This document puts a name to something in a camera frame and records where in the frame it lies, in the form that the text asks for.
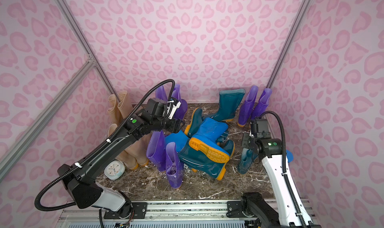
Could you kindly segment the large purple boot back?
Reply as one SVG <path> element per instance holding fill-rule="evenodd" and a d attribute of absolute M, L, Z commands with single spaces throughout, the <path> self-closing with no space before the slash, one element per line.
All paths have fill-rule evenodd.
<path fill-rule="evenodd" d="M 174 90 L 172 92 L 172 98 L 175 98 L 178 101 L 178 103 L 177 103 L 178 107 L 177 107 L 176 111 L 174 112 L 173 118 L 183 120 L 184 116 L 188 110 L 188 104 L 181 97 L 181 86 L 179 84 L 175 85 Z"/>

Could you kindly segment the purple rain boot small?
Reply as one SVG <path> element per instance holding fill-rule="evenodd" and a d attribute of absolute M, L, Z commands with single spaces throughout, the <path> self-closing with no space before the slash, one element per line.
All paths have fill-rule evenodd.
<path fill-rule="evenodd" d="M 253 110 L 253 107 L 254 107 L 254 104 L 255 104 L 255 100 L 256 100 L 256 96 L 258 94 L 258 90 L 259 88 L 256 86 L 256 85 L 253 85 L 241 108 L 240 108 L 240 112 L 239 112 L 239 118 L 238 118 L 238 126 L 240 127 L 244 127 L 252 113 L 252 110 Z"/>
<path fill-rule="evenodd" d="M 272 90 L 270 88 L 265 88 L 263 90 L 262 95 L 259 98 L 259 101 L 251 113 L 251 120 L 260 117 L 267 109 L 269 105 L 269 99 L 272 94 Z"/>

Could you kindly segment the beige rain boot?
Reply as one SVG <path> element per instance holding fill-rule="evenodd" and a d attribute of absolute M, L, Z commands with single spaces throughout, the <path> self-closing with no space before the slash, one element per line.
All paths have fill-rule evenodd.
<path fill-rule="evenodd" d="M 122 118 L 122 114 L 118 109 L 118 100 L 116 95 L 111 94 L 108 97 L 108 103 L 109 103 L 108 114 L 111 119 L 111 122 L 114 124 L 120 124 L 123 118 Z"/>
<path fill-rule="evenodd" d="M 129 162 L 127 163 L 129 169 L 134 170 L 139 165 L 146 166 L 149 164 L 149 159 L 147 158 L 147 148 L 150 139 L 151 135 L 147 134 L 125 149 L 125 152 L 128 154 L 129 158 Z"/>
<path fill-rule="evenodd" d="M 126 90 L 122 90 L 118 93 L 118 98 L 120 102 L 118 103 L 118 110 L 120 111 L 122 118 L 127 118 L 134 107 L 131 103 L 130 94 Z"/>
<path fill-rule="evenodd" d="M 115 124 L 115 123 L 111 124 L 109 126 L 109 129 L 108 129 L 108 136 L 111 136 L 117 127 L 118 127 L 117 124 Z M 139 167 L 137 160 L 132 155 L 127 153 L 126 151 L 122 151 L 116 157 L 116 159 L 123 162 L 125 164 L 125 166 L 130 170 L 135 170 Z"/>

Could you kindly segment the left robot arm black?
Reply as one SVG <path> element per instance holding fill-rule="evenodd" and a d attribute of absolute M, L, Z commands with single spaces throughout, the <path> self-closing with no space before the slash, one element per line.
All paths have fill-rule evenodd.
<path fill-rule="evenodd" d="M 115 160 L 125 148 L 136 143 L 143 136 L 152 131 L 167 130 L 177 133 L 184 126 L 181 119 L 150 118 L 145 120 L 137 115 L 125 119 L 125 124 L 116 130 L 116 136 L 104 144 L 99 145 L 86 157 L 79 160 L 79 164 L 62 165 L 58 169 L 62 175 L 70 168 L 77 170 L 63 179 L 63 184 L 80 209 L 88 207 L 103 208 L 114 212 L 120 218 L 127 218 L 132 213 L 132 202 L 123 192 L 116 192 L 96 183 L 96 178 Z"/>

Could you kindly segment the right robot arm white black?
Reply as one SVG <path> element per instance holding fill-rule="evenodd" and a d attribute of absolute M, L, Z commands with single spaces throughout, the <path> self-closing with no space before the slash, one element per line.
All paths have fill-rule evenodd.
<path fill-rule="evenodd" d="M 270 137 L 244 134 L 242 147 L 253 151 L 261 159 L 276 198 L 272 208 L 260 193 L 242 195 L 243 213 L 254 215 L 262 228 L 319 228 L 306 211 L 288 168 L 284 143 Z"/>

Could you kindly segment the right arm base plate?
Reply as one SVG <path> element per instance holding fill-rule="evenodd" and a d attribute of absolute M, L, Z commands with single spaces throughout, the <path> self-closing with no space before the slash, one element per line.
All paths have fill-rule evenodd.
<path fill-rule="evenodd" d="M 245 218 L 248 216 L 243 201 L 229 201 L 227 202 L 228 218 Z"/>

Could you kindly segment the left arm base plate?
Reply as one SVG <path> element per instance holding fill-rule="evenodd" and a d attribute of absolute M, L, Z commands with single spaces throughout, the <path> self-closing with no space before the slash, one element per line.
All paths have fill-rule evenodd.
<path fill-rule="evenodd" d="M 116 219 L 144 219 L 147 213 L 148 203 L 146 202 L 133 202 L 124 205 L 118 212 L 106 210 L 104 214 L 105 220 Z"/>

